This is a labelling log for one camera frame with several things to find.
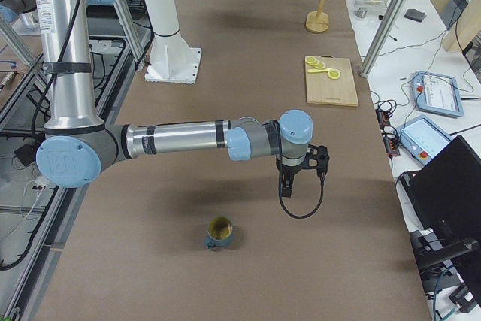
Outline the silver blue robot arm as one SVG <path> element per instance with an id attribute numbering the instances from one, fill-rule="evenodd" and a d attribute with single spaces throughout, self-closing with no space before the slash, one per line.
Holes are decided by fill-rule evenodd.
<path id="1" fill-rule="evenodd" d="M 238 120 L 109 126 L 95 107 L 86 6 L 89 0 L 36 0 L 49 77 L 50 119 L 36 153 L 41 173 L 56 185 L 77 188 L 115 163 L 140 155 L 225 148 L 234 161 L 276 156 L 279 193 L 313 164 L 311 117 L 300 110 L 260 123 Z M 113 3 L 116 0 L 105 0 Z"/>
<path id="2" fill-rule="evenodd" d="M 36 0 L 1 0 L 1 15 L 8 23 L 15 22 L 21 14 L 36 10 Z"/>

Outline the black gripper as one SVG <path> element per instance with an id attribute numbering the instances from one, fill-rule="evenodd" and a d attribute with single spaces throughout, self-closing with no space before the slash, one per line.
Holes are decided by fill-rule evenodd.
<path id="1" fill-rule="evenodd" d="M 277 156 L 277 168 L 280 171 L 281 197 L 292 197 L 292 184 L 294 176 L 301 170 L 301 158 L 291 159 L 286 156 Z"/>

